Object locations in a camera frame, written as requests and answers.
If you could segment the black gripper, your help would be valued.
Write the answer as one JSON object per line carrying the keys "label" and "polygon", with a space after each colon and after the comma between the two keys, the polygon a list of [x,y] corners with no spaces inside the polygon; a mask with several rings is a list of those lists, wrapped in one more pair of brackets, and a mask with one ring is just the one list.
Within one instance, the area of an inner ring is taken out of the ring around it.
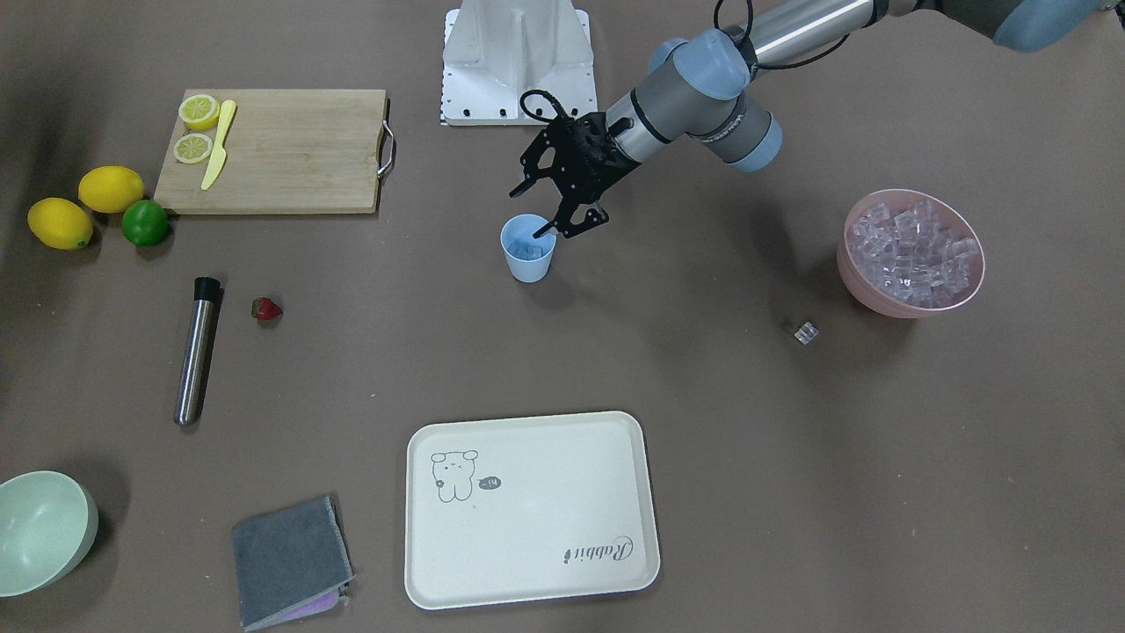
{"label": "black gripper", "polygon": [[522,179],[508,192],[510,198],[526,193],[544,178],[562,196],[557,212],[532,233],[534,239],[549,230],[570,239],[608,223],[608,211],[598,204],[601,196],[638,168],[638,162],[618,147],[612,135],[616,127],[608,124],[606,114],[586,114],[579,119],[555,117],[519,157]]}

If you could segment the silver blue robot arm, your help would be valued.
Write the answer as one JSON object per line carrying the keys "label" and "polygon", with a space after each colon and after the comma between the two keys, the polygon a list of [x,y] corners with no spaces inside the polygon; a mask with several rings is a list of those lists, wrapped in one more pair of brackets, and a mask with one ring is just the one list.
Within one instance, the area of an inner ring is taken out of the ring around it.
{"label": "silver blue robot arm", "polygon": [[1000,47],[1030,53],[1101,8],[1101,1],[788,1],[763,15],[748,11],[742,24],[664,40],[648,75],[605,112],[572,114],[547,90],[532,90],[555,116],[519,160],[523,178],[512,196],[554,181],[560,204],[536,236],[555,232],[570,239],[608,221],[601,206],[608,188],[682,136],[741,172],[768,165],[783,133],[776,117],[752,99],[752,81],[824,58],[850,33],[888,16],[937,12]]}

